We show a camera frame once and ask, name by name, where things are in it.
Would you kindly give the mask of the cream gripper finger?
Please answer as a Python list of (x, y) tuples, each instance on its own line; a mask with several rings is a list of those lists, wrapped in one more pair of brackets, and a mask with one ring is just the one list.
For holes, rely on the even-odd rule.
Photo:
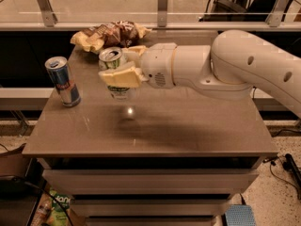
[(149, 81), (133, 61), (122, 64), (116, 69), (101, 71), (99, 76), (107, 86), (117, 88), (139, 88), (143, 82)]
[(122, 48), (128, 62), (133, 62), (136, 67), (140, 67), (140, 58), (148, 50), (145, 45), (137, 45), (129, 48)]

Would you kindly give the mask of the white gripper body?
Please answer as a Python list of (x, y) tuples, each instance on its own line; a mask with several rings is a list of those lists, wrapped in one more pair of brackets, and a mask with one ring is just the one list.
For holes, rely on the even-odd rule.
[(148, 83), (156, 89), (174, 87), (171, 66), (177, 44), (157, 43), (148, 48), (141, 56), (140, 68), (148, 78)]

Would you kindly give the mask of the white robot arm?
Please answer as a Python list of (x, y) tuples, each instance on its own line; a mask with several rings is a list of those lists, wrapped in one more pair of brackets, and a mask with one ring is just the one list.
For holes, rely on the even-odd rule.
[(301, 58), (241, 30), (219, 34), (211, 45), (157, 43), (100, 53), (99, 76), (116, 88), (188, 87), (202, 95), (239, 100), (257, 88), (301, 116)]

